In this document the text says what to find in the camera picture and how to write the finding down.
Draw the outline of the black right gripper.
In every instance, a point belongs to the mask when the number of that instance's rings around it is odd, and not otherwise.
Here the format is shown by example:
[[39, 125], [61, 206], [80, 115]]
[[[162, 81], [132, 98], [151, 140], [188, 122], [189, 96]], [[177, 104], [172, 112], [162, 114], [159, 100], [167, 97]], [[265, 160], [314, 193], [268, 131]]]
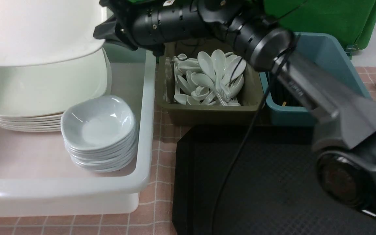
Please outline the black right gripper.
[[93, 31], [95, 39], [122, 46], [131, 51], [138, 49], [134, 37], [129, 33], [129, 16], [133, 3], [128, 0], [100, 0], [99, 5], [107, 7], [113, 15], [97, 25]]

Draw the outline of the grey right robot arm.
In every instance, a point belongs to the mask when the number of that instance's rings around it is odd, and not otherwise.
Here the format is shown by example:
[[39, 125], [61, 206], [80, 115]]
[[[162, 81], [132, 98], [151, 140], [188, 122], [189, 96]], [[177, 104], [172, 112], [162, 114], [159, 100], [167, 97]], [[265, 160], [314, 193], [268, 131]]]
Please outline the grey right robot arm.
[[262, 0], [100, 0], [113, 12], [93, 36], [164, 55], [165, 43], [213, 37], [257, 72], [270, 72], [317, 120], [312, 150], [322, 189], [376, 219], [376, 101], [358, 95], [295, 50], [299, 36]]

